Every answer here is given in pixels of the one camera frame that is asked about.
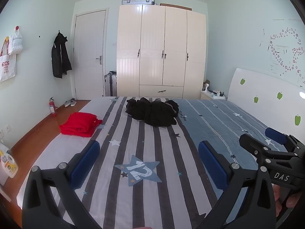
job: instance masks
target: blue bedsheet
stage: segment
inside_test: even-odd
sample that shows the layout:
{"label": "blue bedsheet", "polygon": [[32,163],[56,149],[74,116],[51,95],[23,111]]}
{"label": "blue bedsheet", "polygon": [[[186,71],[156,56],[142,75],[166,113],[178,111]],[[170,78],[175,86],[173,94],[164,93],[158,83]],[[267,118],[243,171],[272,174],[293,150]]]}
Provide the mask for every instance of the blue bedsheet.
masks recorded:
{"label": "blue bedsheet", "polygon": [[[265,136],[267,128],[262,122],[225,100],[175,100],[179,105],[179,118],[187,128],[196,147],[207,140],[212,147],[230,162],[244,169],[257,170],[255,158],[239,145],[239,137],[248,133],[275,151],[286,151],[283,145]],[[217,198],[222,194],[210,177]],[[232,221],[242,204],[246,188],[234,206],[227,222]]]}

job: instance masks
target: white headboard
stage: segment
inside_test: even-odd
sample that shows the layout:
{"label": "white headboard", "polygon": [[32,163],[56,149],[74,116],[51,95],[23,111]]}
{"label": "white headboard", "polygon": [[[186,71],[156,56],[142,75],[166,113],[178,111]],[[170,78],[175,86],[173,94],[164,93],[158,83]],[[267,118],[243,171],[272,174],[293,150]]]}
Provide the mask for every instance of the white headboard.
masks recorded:
{"label": "white headboard", "polygon": [[228,101],[268,127],[291,134],[305,143],[305,99],[300,97],[300,92],[305,93],[302,88],[283,80],[237,68],[230,85]]}

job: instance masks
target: red folded clothing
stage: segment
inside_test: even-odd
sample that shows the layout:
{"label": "red folded clothing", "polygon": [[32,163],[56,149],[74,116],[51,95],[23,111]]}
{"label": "red folded clothing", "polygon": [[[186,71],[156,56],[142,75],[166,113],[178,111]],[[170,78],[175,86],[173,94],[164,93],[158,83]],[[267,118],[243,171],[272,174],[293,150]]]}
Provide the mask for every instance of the red folded clothing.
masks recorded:
{"label": "red folded clothing", "polygon": [[89,113],[76,112],[69,116],[67,122],[60,125],[62,134],[91,137],[95,128],[102,123],[97,116]]}

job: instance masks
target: white door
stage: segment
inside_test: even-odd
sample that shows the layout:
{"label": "white door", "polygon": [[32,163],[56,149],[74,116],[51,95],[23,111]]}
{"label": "white door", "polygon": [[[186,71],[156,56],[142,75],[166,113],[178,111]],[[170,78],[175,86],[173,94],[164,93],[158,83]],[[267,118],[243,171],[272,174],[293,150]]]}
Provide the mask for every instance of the white door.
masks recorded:
{"label": "white door", "polygon": [[118,96],[139,96],[142,5],[120,6],[117,32]]}
{"label": "white door", "polygon": [[77,16],[74,82],[79,100],[104,96],[103,41],[106,11]]}
{"label": "white door", "polygon": [[165,7],[143,5],[140,84],[162,85]]}
{"label": "white door", "polygon": [[166,7],[163,85],[183,86],[186,61],[186,10]]}
{"label": "white door", "polygon": [[206,53],[206,20],[205,15],[187,11],[188,40],[184,99],[200,99],[203,85]]}

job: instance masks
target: human hand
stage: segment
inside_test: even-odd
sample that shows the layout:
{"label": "human hand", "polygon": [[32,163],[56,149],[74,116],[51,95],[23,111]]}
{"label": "human hand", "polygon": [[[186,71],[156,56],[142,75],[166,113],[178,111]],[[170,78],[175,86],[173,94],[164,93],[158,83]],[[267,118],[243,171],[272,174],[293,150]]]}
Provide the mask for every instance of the human hand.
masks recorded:
{"label": "human hand", "polygon": [[[276,216],[278,216],[282,210],[282,205],[279,201],[280,195],[281,195],[281,187],[278,185],[273,185],[273,193],[274,193],[274,199],[275,199],[275,209],[276,209]],[[296,193],[290,196],[287,199],[286,207],[293,208],[298,203],[302,193]]]}

